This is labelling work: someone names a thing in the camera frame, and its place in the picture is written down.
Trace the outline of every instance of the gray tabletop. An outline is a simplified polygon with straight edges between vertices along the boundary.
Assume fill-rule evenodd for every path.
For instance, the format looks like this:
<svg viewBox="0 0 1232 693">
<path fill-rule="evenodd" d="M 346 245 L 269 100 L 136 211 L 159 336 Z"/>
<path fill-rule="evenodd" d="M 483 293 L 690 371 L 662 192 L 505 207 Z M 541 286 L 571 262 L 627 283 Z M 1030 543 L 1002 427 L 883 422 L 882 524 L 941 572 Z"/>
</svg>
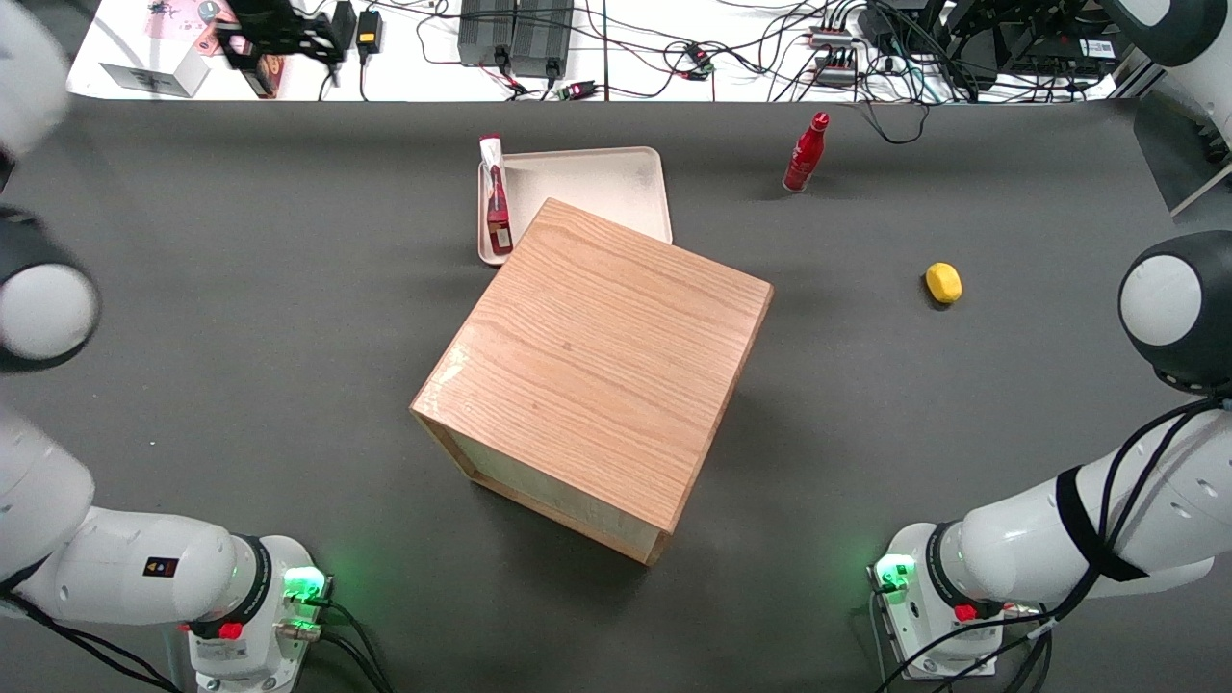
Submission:
<svg viewBox="0 0 1232 693">
<path fill-rule="evenodd" d="M 788 196 L 811 109 L 79 101 L 4 199 L 89 264 L 103 323 L 0 387 L 92 470 L 96 504 L 301 539 L 405 692 L 871 691 L 864 566 L 897 529 L 1179 401 L 1115 301 L 1172 223 L 1130 105 L 941 107 L 903 147 L 832 106 Z M 877 116 L 904 137 L 920 111 Z M 494 129 L 508 152 L 657 148 L 676 244 L 775 285 L 648 571 L 472 486 L 407 412 L 493 276 L 474 170 Z M 966 286 L 946 312 L 920 291 L 936 260 Z M 1084 604 L 1047 691 L 1215 689 L 1228 577 Z M 159 629 L 97 630 L 165 663 Z M 137 687 L 33 625 L 0 649 L 5 691 Z M 303 693 L 361 689 L 338 652 L 310 660 Z"/>
</svg>

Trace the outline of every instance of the white table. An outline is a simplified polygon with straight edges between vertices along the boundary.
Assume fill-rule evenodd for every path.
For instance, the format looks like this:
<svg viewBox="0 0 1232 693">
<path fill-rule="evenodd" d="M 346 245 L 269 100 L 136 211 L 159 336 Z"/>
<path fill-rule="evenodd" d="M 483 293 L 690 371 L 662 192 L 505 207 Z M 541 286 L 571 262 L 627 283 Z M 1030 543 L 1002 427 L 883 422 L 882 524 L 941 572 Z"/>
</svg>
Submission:
<svg viewBox="0 0 1232 693">
<path fill-rule="evenodd" d="M 307 1 L 309 2 L 308 7 L 304 7 L 298 0 L 294 4 L 312 11 L 315 7 L 315 0 Z M 331 12 L 333 4 L 333 0 L 326 0 L 322 9 Z M 696 37 L 700 41 L 717 41 L 736 47 L 756 41 L 766 23 L 785 10 L 737 7 L 716 0 L 671 0 L 670 2 L 663 0 L 606 0 L 609 18 L 606 36 L 609 41 L 605 49 L 605 42 L 600 38 L 604 31 L 600 16 L 604 4 L 605 0 L 577 1 L 577 11 L 573 17 L 575 31 L 572 32 L 569 63 L 567 74 L 561 80 L 562 85 L 579 80 L 595 80 L 596 84 L 602 84 L 605 53 L 607 81 L 611 86 L 641 94 L 654 94 L 662 89 L 658 95 L 660 100 L 766 101 L 768 92 L 771 96 L 777 95 L 788 84 L 772 75 L 755 75 L 726 54 L 718 54 L 715 58 L 716 73 L 711 80 L 669 79 L 668 74 L 660 72 L 667 69 L 662 54 L 654 51 L 667 47 L 673 42 L 673 38 L 625 26 L 648 27 L 665 35 Z M 386 28 L 382 53 L 370 59 L 365 74 L 367 99 L 371 101 L 499 101 L 511 96 L 511 90 L 501 84 L 499 78 L 484 74 L 479 68 L 434 64 L 434 62 L 447 63 L 458 59 L 458 20 L 432 17 L 432 5 L 431 0 L 419 0 L 403 6 L 375 4 L 384 18 Z M 458 5 L 460 2 L 455 1 L 444 14 L 456 16 Z M 837 5 L 837 2 L 832 2 L 830 7 Z M 110 52 L 110 44 L 113 43 L 121 43 L 138 57 L 149 54 L 150 39 L 143 32 L 149 12 L 148 6 L 149 0 L 102 0 L 69 73 L 68 88 L 70 91 L 97 99 L 179 100 L 176 96 L 121 88 L 99 65 L 97 55 Z M 368 5 L 365 2 L 355 5 L 356 11 L 361 11 L 366 6 Z M 818 2 L 816 6 L 821 7 L 822 4 Z M 596 15 L 588 15 L 583 11 L 586 9 L 594 10 Z M 856 31 L 855 17 L 856 12 L 851 12 L 848 18 L 848 28 L 853 32 Z M 781 67 L 777 67 L 776 72 L 787 76 L 795 75 L 809 60 L 813 51 L 804 44 L 803 35 L 811 25 L 819 23 L 821 18 L 822 15 L 818 15 L 816 20 L 800 21 L 784 33 L 786 48 L 780 55 Z M 599 31 L 591 27 L 591 21 Z M 416 36 L 416 27 L 420 30 L 419 36 Z M 621 47 L 620 43 L 638 44 L 643 48 L 628 49 Z M 774 41 L 768 41 L 764 52 L 768 60 L 774 49 Z M 742 48 L 739 52 L 749 60 L 756 62 L 756 46 Z M 876 51 L 869 46 L 860 46 L 857 53 L 861 70 L 867 69 L 871 59 L 878 59 Z M 206 62 L 211 72 L 193 99 L 212 101 L 256 99 L 243 76 L 229 69 L 224 57 L 214 55 L 206 58 Z M 319 63 L 304 55 L 293 55 L 287 62 L 278 99 L 317 100 L 325 75 L 325 68 Z M 946 81 L 936 73 L 936 68 L 922 68 L 920 76 L 925 79 L 931 94 L 935 94 L 938 99 L 952 96 Z M 339 86 L 325 88 L 325 100 L 361 100 L 360 64 L 355 49 L 350 51 L 346 62 L 340 67 L 339 79 Z M 908 79 L 873 75 L 867 79 L 866 84 L 876 99 L 894 100 L 909 92 Z M 530 90 L 542 90 L 546 86 L 543 79 L 521 81 Z M 981 101 L 1005 101 L 1015 96 L 1027 95 L 1044 99 L 1047 90 L 1041 89 L 1031 94 L 1031 84 L 1029 78 L 1003 75 L 997 86 L 981 95 Z M 1056 83 L 1056 86 L 1064 86 L 1064 83 Z M 1105 79 L 1079 97 L 1104 97 L 1111 92 L 1112 88 L 1111 79 Z M 838 90 L 818 86 L 808 89 L 807 94 L 801 86 L 795 91 L 795 95 L 792 94 L 788 88 L 782 100 L 802 96 L 807 101 L 853 101 L 855 97 L 851 89 Z M 541 92 L 524 96 L 521 100 L 537 99 L 540 95 Z M 1062 101 L 1073 99 L 1072 94 L 1061 89 L 1056 90 L 1055 96 Z M 604 99 L 622 101 L 637 100 L 638 97 L 614 90 L 605 96 L 593 97 L 591 101 Z M 860 94 L 860 99 L 866 100 L 867 95 Z M 933 100 L 928 90 L 925 90 L 924 99 Z"/>
</svg>

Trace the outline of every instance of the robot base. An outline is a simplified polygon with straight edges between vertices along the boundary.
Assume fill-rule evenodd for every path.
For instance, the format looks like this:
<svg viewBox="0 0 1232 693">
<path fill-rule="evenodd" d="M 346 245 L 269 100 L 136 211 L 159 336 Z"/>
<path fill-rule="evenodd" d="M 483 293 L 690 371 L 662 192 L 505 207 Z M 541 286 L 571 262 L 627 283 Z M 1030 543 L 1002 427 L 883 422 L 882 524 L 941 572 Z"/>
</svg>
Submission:
<svg viewBox="0 0 1232 693">
<path fill-rule="evenodd" d="M 244 625 L 238 640 L 203 640 L 188 634 L 188 651 L 197 686 L 217 693 L 287 693 L 299 677 L 308 642 L 280 638 L 282 623 L 315 624 L 320 609 L 292 602 L 285 576 L 291 568 L 312 568 L 312 557 L 296 540 L 262 536 L 270 552 L 271 582 L 265 602 Z M 323 588 L 322 597 L 326 596 Z"/>
<path fill-rule="evenodd" d="M 954 609 L 946 604 L 928 575 L 925 546 L 935 524 L 918 523 L 903 528 L 890 541 L 886 555 L 869 568 L 873 588 L 881 589 L 887 572 L 898 589 L 878 593 L 882 621 L 899 662 L 906 661 L 925 645 L 970 623 L 960 624 Z M 991 625 L 958 635 L 917 657 L 903 672 L 906 678 L 945 678 L 957 675 L 976 660 L 1000 646 L 1002 626 Z M 967 676 L 997 673 L 993 657 Z"/>
</svg>

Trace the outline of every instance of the green led light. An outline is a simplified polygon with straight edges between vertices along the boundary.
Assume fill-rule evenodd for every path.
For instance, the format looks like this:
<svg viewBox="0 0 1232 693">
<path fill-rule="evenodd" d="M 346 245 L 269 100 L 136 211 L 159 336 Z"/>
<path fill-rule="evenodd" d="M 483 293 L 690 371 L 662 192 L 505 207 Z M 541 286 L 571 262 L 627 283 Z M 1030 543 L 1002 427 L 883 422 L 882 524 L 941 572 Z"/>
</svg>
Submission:
<svg viewBox="0 0 1232 693">
<path fill-rule="evenodd" d="M 307 566 L 288 568 L 282 573 L 282 593 L 296 599 L 322 597 L 325 592 L 325 573 Z"/>
<path fill-rule="evenodd" d="M 907 582 L 915 572 L 915 559 L 901 554 L 887 554 L 873 566 L 873 572 L 881 578 L 881 587 L 886 592 L 907 589 Z"/>
</svg>

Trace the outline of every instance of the wooden box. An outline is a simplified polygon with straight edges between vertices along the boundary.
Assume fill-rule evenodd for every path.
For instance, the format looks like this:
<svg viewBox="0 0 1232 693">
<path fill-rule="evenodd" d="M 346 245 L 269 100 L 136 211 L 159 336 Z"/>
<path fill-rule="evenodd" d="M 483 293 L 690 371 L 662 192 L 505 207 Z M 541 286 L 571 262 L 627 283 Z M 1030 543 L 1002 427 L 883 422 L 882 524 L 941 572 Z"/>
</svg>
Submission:
<svg viewBox="0 0 1232 693">
<path fill-rule="evenodd" d="M 476 483 L 652 565 L 772 293 L 548 200 L 410 408 Z"/>
</svg>

